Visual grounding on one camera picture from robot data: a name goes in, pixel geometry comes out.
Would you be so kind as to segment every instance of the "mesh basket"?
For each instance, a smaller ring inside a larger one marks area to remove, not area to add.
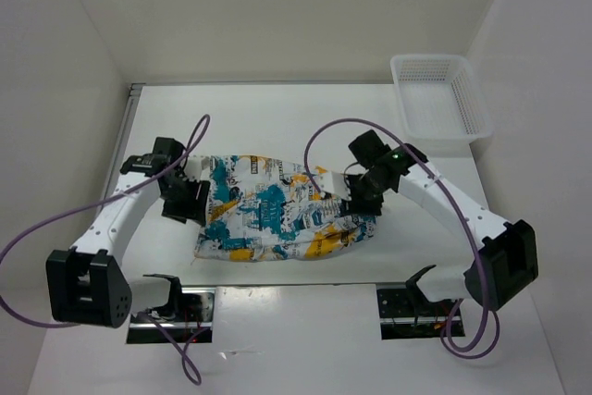
[[[466,58],[394,56],[390,67],[409,137],[435,144],[468,143],[493,133],[482,93]]]

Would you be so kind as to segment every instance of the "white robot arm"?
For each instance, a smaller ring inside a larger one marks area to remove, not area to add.
[[[180,142],[156,138],[151,153],[131,156],[120,170],[113,193],[116,200],[103,207],[68,250],[49,255],[45,270],[55,320],[109,327],[123,324],[132,295],[119,267],[136,228],[159,197],[164,200],[162,216],[205,224],[210,184],[198,180],[200,163],[189,160],[164,174],[184,150]],[[157,180],[137,187],[159,174]]]
[[[538,275],[534,231],[522,220],[510,224],[489,212],[442,178],[421,152],[407,147],[426,163],[461,208],[486,271],[488,306],[500,309]],[[344,214],[380,215],[383,193],[394,190],[418,203],[461,242],[467,242],[447,196],[403,148],[391,150],[371,130],[351,143],[350,149],[367,171],[348,175],[345,181],[343,175],[326,173],[320,181],[324,191],[345,200]],[[130,157],[114,191],[121,197],[103,208],[69,250],[50,254],[46,272],[54,319],[110,327],[123,324],[130,312],[131,290],[119,266],[133,233],[158,197],[165,201],[163,216],[205,224],[210,184],[198,180],[199,163],[190,161],[158,181],[135,187],[162,172],[183,151],[180,142],[157,138],[150,154]],[[430,265],[408,279],[406,287],[418,305],[460,298],[483,304],[475,262],[468,269],[466,265]]]
[[[382,194],[394,190],[420,205],[460,242],[466,243],[461,220],[438,186],[436,179],[439,179],[460,207],[475,240],[486,272],[488,307],[499,310],[538,276],[535,232],[523,220],[511,224],[491,213],[444,179],[423,153],[409,144],[407,148],[425,163],[434,178],[404,149],[391,150],[370,130],[350,144],[354,157],[367,171],[363,175],[349,175],[345,184],[339,175],[326,173],[321,178],[321,188],[348,200],[350,213],[369,215],[379,215]],[[472,298],[483,304],[475,262],[468,269],[466,265],[425,267],[406,286],[418,304],[461,298]]]

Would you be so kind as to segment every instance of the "cloth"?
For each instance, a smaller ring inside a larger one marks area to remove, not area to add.
[[[230,261],[318,259],[374,234],[373,216],[343,215],[343,201],[321,198],[304,167],[262,156],[211,156],[207,223],[198,258]],[[317,167],[314,175],[326,172]]]

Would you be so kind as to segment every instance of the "patterned cloth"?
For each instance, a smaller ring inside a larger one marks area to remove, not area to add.
[[[317,167],[315,174],[325,172]],[[198,258],[317,259],[372,237],[376,218],[344,216],[340,198],[321,198],[304,167],[262,156],[211,156],[207,224]]]

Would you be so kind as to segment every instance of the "white tabletop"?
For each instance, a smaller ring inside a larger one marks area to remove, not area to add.
[[[310,135],[337,117],[364,117],[401,132],[388,85],[145,87],[128,154],[150,151],[156,136],[184,141],[202,113],[212,125],[200,154],[263,154],[301,162]],[[342,170],[347,145],[365,129],[330,130],[312,160]],[[450,180],[485,203],[469,147],[433,158]],[[468,247],[414,204],[392,195],[376,237],[356,252],[317,262],[192,262],[196,227],[160,217],[156,205],[124,258],[128,279],[171,273],[185,284],[378,282],[408,278],[425,264],[466,257]],[[479,307],[463,305],[468,335]],[[528,291],[499,313],[498,348],[476,363],[450,356],[438,339],[381,340],[374,285],[218,288],[211,344],[191,346],[203,371],[196,389],[170,345],[125,345],[126,329],[48,331],[30,395],[202,393],[244,395],[562,394]]]
[[[338,117],[373,120],[404,138],[391,85],[144,87],[125,156],[149,152],[156,136],[187,141],[203,113],[212,116],[212,124],[197,154],[259,154],[302,163],[310,136]],[[353,160],[348,144],[366,130],[357,124],[328,130],[313,146],[312,165],[342,171]],[[468,145],[454,157],[430,159],[448,179],[485,204]],[[128,279],[168,273],[195,285],[402,281],[426,265],[471,257],[465,240],[453,238],[416,204],[394,193],[387,196],[372,240],[357,244],[351,253],[312,262],[194,260],[197,226],[162,218],[161,209],[162,203],[154,205],[129,245],[123,261]]]

